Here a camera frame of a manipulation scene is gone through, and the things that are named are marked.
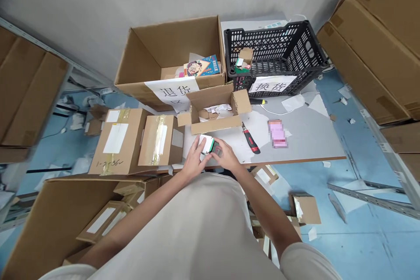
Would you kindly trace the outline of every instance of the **yellow tape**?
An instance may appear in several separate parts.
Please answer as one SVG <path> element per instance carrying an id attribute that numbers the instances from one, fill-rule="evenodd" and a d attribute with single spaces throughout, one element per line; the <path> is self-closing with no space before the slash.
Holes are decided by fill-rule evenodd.
<path id="1" fill-rule="evenodd" d="M 121 109 L 118 115 L 118 119 L 116 123 L 128 123 L 128 116 L 130 115 L 130 109 L 125 108 Z M 112 166 L 114 166 L 115 159 L 114 159 L 115 153 L 107 153 L 106 154 L 106 163 L 103 167 L 102 172 L 99 176 L 107 176 L 107 175 L 113 175 L 114 172 L 112 171 Z"/>

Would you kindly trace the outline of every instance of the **person's hand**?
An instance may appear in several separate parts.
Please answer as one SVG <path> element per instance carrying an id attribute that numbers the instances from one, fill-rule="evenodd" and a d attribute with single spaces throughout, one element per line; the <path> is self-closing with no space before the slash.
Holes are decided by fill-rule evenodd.
<path id="1" fill-rule="evenodd" d="M 233 173 L 234 170 L 240 168 L 242 165 L 239 163 L 238 158 L 233 152 L 231 146 L 224 142 L 222 139 L 214 138 L 218 143 L 218 148 L 222 151 L 222 156 L 219 157 L 216 153 L 211 152 L 211 156 L 219 163 L 219 165 Z"/>
<path id="2" fill-rule="evenodd" d="M 206 166 L 207 162 L 211 159 L 211 155 L 208 154 L 203 159 L 203 161 L 200 161 L 200 155 L 203 151 L 204 145 L 206 144 L 206 138 L 204 138 L 200 144 L 198 144 L 199 140 L 200 135 L 198 135 L 194 140 L 188 152 L 184 167 L 182 168 L 182 171 L 180 171 L 180 173 L 182 173 L 188 179 L 188 181 L 192 180 L 194 177 L 200 174 Z"/>

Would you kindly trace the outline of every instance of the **colorful book cover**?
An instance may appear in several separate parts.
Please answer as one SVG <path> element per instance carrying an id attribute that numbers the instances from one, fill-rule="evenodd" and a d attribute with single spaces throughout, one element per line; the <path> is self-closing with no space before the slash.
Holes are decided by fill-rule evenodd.
<path id="1" fill-rule="evenodd" d="M 200 77 L 220 73 L 216 55 L 184 64 L 184 76 Z"/>

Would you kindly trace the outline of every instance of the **blue floor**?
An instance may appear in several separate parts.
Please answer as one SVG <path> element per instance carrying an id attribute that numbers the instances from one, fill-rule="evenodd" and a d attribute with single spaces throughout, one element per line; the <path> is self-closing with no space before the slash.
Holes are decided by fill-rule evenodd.
<path id="1" fill-rule="evenodd" d="M 347 224 L 337 214 L 328 199 L 332 193 L 327 183 L 343 185 L 356 179 L 399 186 L 399 182 L 385 160 L 368 126 L 360 115 L 353 99 L 344 106 L 337 103 L 341 94 L 337 92 L 343 83 L 335 71 L 324 74 L 316 81 L 329 114 L 337 120 L 333 123 L 349 157 L 347 160 L 331 161 L 331 168 L 322 162 L 274 165 L 293 190 L 306 191 L 316 197 L 322 224 L 315 225 L 318 237 L 309 242 L 308 231 L 312 226 L 302 227 L 303 240 L 326 255 L 343 279 L 418 279 L 420 269 L 414 254 L 420 248 L 420 221 L 389 210 L 364 205 L 347 214 Z M 81 105 L 87 92 L 73 94 L 77 105 Z M 137 108 L 138 101 L 122 94 L 109 94 L 106 105 L 114 108 L 126 103 L 127 108 Z M 349 119 L 355 119 L 351 125 Z M 65 118 L 53 116 L 44 135 L 61 130 Z M 83 130 L 68 131 L 41 141 L 31 163 L 31 168 L 47 168 L 51 163 L 72 165 L 77 158 L 93 154 L 99 137 L 86 137 Z M 42 174 L 27 175 L 19 193 L 32 192 Z M 274 192 L 280 187 L 275 182 Z M 284 209 L 290 205 L 286 199 L 279 201 Z M 0 247 L 2 269 L 21 232 L 17 227 Z"/>

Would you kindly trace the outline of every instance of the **white shirt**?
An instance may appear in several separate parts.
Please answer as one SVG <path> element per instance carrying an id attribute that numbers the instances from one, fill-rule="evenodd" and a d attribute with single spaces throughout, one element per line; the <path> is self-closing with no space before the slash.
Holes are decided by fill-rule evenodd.
<path id="1" fill-rule="evenodd" d="M 278 269 L 250 227 L 238 182 L 203 173 L 99 270 L 76 264 L 41 279 L 341 279 L 324 255 L 304 243 L 290 245 Z"/>

